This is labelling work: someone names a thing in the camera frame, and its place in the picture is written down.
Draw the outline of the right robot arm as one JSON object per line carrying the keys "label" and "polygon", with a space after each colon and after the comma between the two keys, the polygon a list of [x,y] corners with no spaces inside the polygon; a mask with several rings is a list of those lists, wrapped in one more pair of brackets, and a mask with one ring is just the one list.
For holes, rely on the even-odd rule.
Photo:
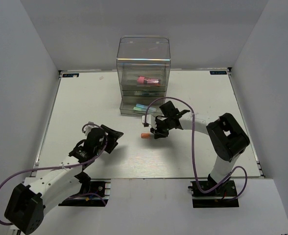
{"label": "right robot arm", "polygon": [[[161,116],[148,114],[147,108],[142,116],[142,124],[149,127],[155,139],[166,138],[172,129],[191,130],[192,132],[192,166],[198,190],[205,194],[211,192],[220,195],[226,190],[226,181],[237,169],[234,166],[239,156],[250,145],[250,140],[242,127],[230,113],[219,116],[211,122],[210,118],[196,114],[190,105],[187,110],[179,111],[171,101],[160,106]],[[208,175],[208,188],[201,188],[195,164],[195,133],[208,135],[217,158]]]}

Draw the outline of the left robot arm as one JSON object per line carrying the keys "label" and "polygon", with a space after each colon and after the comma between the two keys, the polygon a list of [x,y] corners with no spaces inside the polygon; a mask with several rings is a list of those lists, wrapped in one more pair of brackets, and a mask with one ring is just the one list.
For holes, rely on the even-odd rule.
{"label": "left robot arm", "polygon": [[33,233],[45,215],[63,201],[88,195],[91,178],[84,170],[102,153],[110,154],[123,136],[123,132],[92,123],[84,125],[82,132],[86,138],[59,166],[48,167],[40,179],[13,189],[4,216],[24,234]]}

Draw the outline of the green capped highlighter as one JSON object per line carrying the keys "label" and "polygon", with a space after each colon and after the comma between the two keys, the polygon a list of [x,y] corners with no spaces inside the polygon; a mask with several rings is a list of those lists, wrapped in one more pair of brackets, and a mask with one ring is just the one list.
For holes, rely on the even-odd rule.
{"label": "green capped highlighter", "polygon": [[133,107],[133,111],[135,113],[144,114],[146,112],[146,108],[135,106]]}

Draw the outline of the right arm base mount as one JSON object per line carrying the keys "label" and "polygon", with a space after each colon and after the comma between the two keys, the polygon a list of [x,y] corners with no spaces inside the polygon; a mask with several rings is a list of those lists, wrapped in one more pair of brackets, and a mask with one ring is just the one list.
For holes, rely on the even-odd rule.
{"label": "right arm base mount", "polygon": [[235,182],[229,180],[209,193],[201,193],[196,181],[192,181],[188,189],[192,192],[193,208],[238,208],[239,202]]}

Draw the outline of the clear drawer organizer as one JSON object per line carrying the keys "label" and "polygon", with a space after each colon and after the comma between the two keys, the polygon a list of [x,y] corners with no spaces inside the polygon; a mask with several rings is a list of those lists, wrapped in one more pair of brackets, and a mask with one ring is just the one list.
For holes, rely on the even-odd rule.
{"label": "clear drawer organizer", "polygon": [[[159,115],[159,106],[167,94],[171,66],[170,43],[161,36],[123,36],[120,38],[116,67],[121,93],[120,113],[141,116],[135,113],[136,104],[150,105],[157,109],[150,114]],[[157,78],[161,85],[140,85],[139,76]],[[159,92],[158,97],[134,96],[134,91]]]}

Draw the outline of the blue capped highlighter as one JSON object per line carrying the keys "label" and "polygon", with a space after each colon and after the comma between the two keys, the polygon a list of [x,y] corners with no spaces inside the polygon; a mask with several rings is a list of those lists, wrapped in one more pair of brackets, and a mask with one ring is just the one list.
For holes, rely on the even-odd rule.
{"label": "blue capped highlighter", "polygon": [[156,111],[157,111],[157,109],[154,108],[154,107],[149,107],[149,108],[148,108],[148,106],[145,106],[145,105],[142,105],[142,104],[136,104],[136,107],[137,107],[137,108],[140,108],[140,109],[142,109],[142,110],[148,109],[149,112],[156,112]]}

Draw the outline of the orange capped highlighter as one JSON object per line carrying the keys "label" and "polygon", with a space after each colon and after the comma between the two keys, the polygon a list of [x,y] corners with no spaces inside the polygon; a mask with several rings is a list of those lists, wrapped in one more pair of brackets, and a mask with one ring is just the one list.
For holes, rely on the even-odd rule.
{"label": "orange capped highlighter", "polygon": [[151,139],[151,138],[153,138],[153,134],[152,133],[141,133],[141,138],[142,139]]}

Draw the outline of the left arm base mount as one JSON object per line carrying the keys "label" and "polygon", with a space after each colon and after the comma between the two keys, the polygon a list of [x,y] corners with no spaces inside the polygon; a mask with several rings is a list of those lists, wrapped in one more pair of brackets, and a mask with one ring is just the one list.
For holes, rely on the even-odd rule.
{"label": "left arm base mount", "polygon": [[66,198],[60,207],[105,207],[110,196],[110,180],[90,180],[83,183],[78,193]]}

